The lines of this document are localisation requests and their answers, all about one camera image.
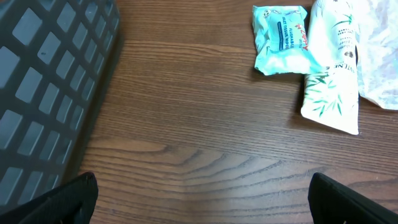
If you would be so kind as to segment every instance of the transparent plastic wrapper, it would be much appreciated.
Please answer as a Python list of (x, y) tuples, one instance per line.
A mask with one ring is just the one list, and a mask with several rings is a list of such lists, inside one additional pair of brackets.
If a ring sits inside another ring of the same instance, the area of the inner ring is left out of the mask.
[(319, 72), (305, 77), (301, 113), (305, 118), (350, 134), (358, 134), (357, 30), (351, 1), (314, 3), (308, 51)]
[(398, 110), (398, 1), (356, 0), (358, 84), (362, 97)]
[(264, 75), (311, 73), (302, 6), (253, 6), (255, 68)]

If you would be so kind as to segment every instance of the wood grain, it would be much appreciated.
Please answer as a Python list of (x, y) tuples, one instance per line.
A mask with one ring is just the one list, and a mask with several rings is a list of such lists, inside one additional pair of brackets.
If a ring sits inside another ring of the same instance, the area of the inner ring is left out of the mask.
[(81, 171), (92, 223), (311, 223), (314, 172), (398, 212), (398, 113), (360, 100), (359, 136), (301, 117), (303, 77), (254, 71), (252, 5), (119, 0), (126, 43)]

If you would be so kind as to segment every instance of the light blue packet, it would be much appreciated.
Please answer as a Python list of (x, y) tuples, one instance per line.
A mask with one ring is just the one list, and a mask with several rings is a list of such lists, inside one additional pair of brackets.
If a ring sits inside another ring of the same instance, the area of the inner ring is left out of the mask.
[(253, 6), (257, 70), (264, 75), (314, 73), (304, 28), (306, 16), (302, 6)]

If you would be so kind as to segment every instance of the black object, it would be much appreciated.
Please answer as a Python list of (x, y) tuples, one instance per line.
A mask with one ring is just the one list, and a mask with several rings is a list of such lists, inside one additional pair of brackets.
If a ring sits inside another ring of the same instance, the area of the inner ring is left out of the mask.
[(97, 181), (87, 172), (0, 216), (0, 223), (89, 224), (97, 198)]
[(313, 175), (308, 201), (314, 224), (396, 224), (398, 215), (324, 174)]
[(0, 215), (77, 175), (120, 20), (115, 0), (0, 0)]

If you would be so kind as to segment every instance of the dark plastic basket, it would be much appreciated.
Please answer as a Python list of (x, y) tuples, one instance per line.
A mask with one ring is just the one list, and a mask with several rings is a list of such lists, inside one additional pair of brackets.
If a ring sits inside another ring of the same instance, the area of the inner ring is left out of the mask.
[(119, 21), (114, 0), (0, 0), (0, 214), (77, 174)]

